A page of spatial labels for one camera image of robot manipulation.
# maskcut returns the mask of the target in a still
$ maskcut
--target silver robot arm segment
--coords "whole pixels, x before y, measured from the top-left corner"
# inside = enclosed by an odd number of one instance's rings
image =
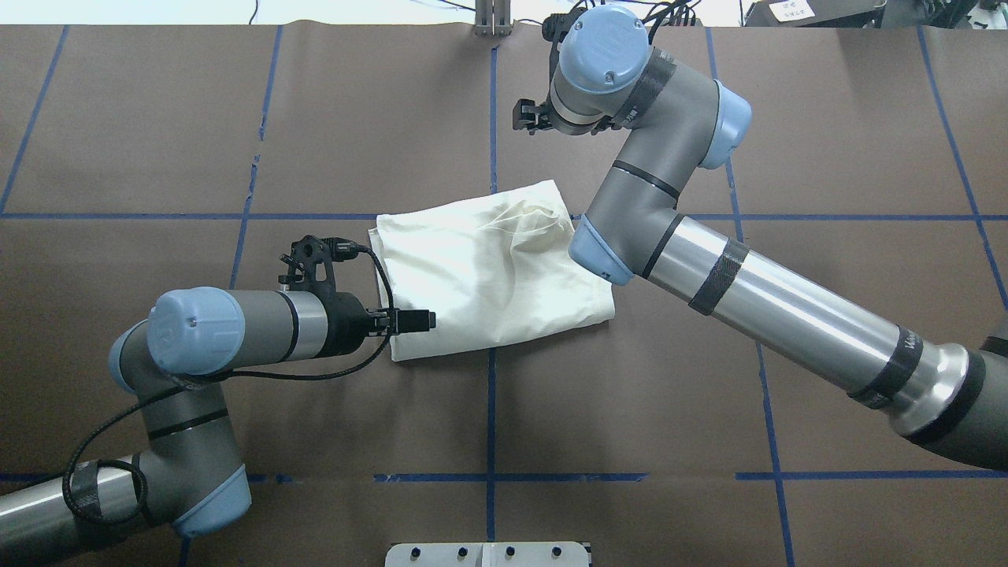
[[[934,345],[675,211],[692,172],[741,143],[744,100],[606,5],[572,26],[543,108],[568,134],[609,117],[633,130],[576,231],[576,261],[617,285],[656,284],[886,413],[928,451],[1008,470],[1008,325],[980,351]]]

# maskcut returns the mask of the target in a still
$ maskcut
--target metal mount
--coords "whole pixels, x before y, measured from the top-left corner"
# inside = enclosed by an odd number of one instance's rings
[[[578,542],[396,544],[385,567],[592,567],[592,545]]]
[[[511,0],[476,0],[474,33],[481,36],[511,35]]]

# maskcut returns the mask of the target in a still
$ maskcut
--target white cloth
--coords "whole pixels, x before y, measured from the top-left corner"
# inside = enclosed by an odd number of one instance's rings
[[[430,332],[392,338],[395,361],[527,341],[616,314],[612,285],[568,255],[574,226],[552,181],[379,215],[368,234],[395,307],[437,314]]]

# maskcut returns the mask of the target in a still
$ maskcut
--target blue tape grid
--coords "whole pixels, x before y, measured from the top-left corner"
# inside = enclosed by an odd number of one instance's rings
[[[934,104],[937,106],[938,117],[941,119],[941,127],[944,128],[946,137],[949,138],[949,148],[956,159],[956,167],[959,169],[959,179],[963,182],[963,190],[966,191],[966,198],[970,201],[970,209],[977,223],[977,231],[984,242],[984,252],[987,254],[987,261],[991,264],[991,271],[994,273],[994,282],[997,284],[998,294],[1001,295],[1001,305],[1008,309],[1008,294],[1005,293],[1004,282],[1001,280],[1001,270],[998,269],[998,262],[994,259],[994,252],[991,250],[991,242],[987,238],[987,229],[984,228],[984,220],[980,217],[980,209],[977,207],[977,199],[973,195],[973,187],[970,186],[970,178],[966,175],[966,166],[963,164],[963,156],[959,153],[959,144],[956,143],[956,136],[952,133],[952,126],[949,125],[949,117],[946,115],[944,103],[941,102],[941,93],[938,92],[938,85],[934,81],[934,70],[931,69],[931,55],[927,51],[927,41],[924,39],[924,28],[917,26],[917,40],[920,42],[920,54],[924,59],[924,70],[927,72],[927,82],[931,86],[931,94],[934,96]]]
[[[45,79],[39,91],[38,98],[32,110],[28,125],[25,128],[24,136],[18,147],[10,175],[8,176],[2,197],[0,197],[0,220],[241,220],[242,225],[239,231],[238,244],[235,251],[235,261],[232,270],[231,285],[234,287],[238,268],[241,262],[244,237],[250,220],[374,220],[376,213],[251,213],[252,199],[255,193],[255,181],[258,163],[261,154],[253,157],[249,193],[245,201],[242,213],[6,213],[4,211],[10,194],[14,188],[18,171],[24,153],[27,149],[31,132],[41,110],[46,92],[55,73],[60,54],[67,41],[70,26],[64,26],[59,40],[56,44],[52,60],[46,72]],[[715,54],[714,40],[711,30],[707,30],[708,55],[711,64],[711,73],[714,78],[718,78],[717,59]],[[259,139],[265,139],[266,124],[269,113],[269,103],[272,94],[273,80],[275,77],[277,58],[279,54],[282,36],[282,26],[277,27],[274,39],[272,60],[270,63],[269,78],[267,80],[266,92],[263,97],[262,121],[259,125]],[[970,202],[972,214],[970,215],[821,215],[821,214],[743,214],[739,208],[738,193],[735,173],[731,159],[726,163],[726,174],[728,185],[731,190],[732,214],[696,214],[692,217],[699,220],[731,220],[735,223],[736,237],[744,240],[743,221],[943,221],[943,222],[974,222],[983,241],[984,251],[991,266],[998,292],[1002,303],[1008,308],[1008,294],[1006,294],[1004,282],[1001,278],[998,264],[994,258],[990,241],[987,235],[985,222],[1003,222],[1008,220],[1008,215],[983,215],[980,213],[973,189],[970,185],[966,167],[963,163],[959,151],[958,143],[950,126],[944,105],[938,92],[934,74],[930,63],[930,54],[927,50],[927,43],[922,28],[917,28],[917,37],[920,43],[921,55],[924,68],[927,73],[928,83],[934,97],[934,102],[938,116],[949,139],[950,149],[956,161],[960,179],[967,199]],[[497,187],[497,124],[496,124],[496,102],[497,102],[497,48],[491,49],[491,74],[490,74],[490,192],[496,193]],[[779,454],[777,451],[776,438],[773,425],[773,412],[771,398],[767,385],[766,365],[763,358],[762,345],[756,345],[757,357],[759,359],[760,382],[763,388],[763,405],[765,425],[767,429],[767,439],[771,454],[771,472],[739,472],[735,478],[739,481],[773,481],[777,488],[778,509],[781,521],[781,533],[785,547],[785,556],[788,566],[794,565],[793,549],[790,541],[790,533],[787,520],[786,500],[784,497],[784,481],[809,481],[809,480],[885,480],[885,479],[1000,479],[1008,478],[1008,472],[990,470],[865,470],[865,471],[782,471],[780,469]],[[489,349],[487,356],[487,472],[475,474],[456,473],[418,473],[418,474],[376,474],[374,482],[378,483],[398,483],[398,482],[486,482],[487,483],[487,536],[489,541],[496,538],[496,526],[494,518],[495,506],[495,485],[498,482],[639,482],[647,477],[645,473],[498,473],[496,471],[496,381],[497,381],[497,353],[496,349]],[[0,473],[0,482],[25,483],[32,482],[47,476],[45,473]],[[253,484],[288,484],[297,482],[290,476],[284,474],[264,475],[250,474],[249,481]],[[179,550],[178,565],[185,566],[188,562],[188,552],[191,540],[183,540]]]

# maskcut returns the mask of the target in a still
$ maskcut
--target black tape band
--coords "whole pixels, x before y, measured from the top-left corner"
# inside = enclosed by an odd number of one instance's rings
[[[1008,358],[1008,341],[1001,337],[987,337],[980,350],[986,350],[987,352]]]
[[[102,503],[98,499],[98,461],[84,463],[74,471],[70,491],[85,514],[95,518],[102,517]]]
[[[702,315],[711,315],[718,307],[721,298],[732,287],[735,276],[742,267],[742,262],[749,255],[749,246],[739,242],[734,238],[729,238],[725,243],[725,249],[721,252],[721,257],[711,268],[711,273],[707,274],[704,285],[697,291],[694,299],[689,300],[689,307],[700,312]]]
[[[675,64],[671,56],[661,49],[652,49],[644,71],[627,96],[626,102],[616,111],[613,122],[624,128],[633,128],[638,120],[651,108],[658,94],[675,75]]]
[[[900,327],[896,348],[879,375],[867,386],[847,395],[872,410],[881,410],[892,404],[896,392],[906,385],[917,369],[923,351],[924,341],[913,331]]]

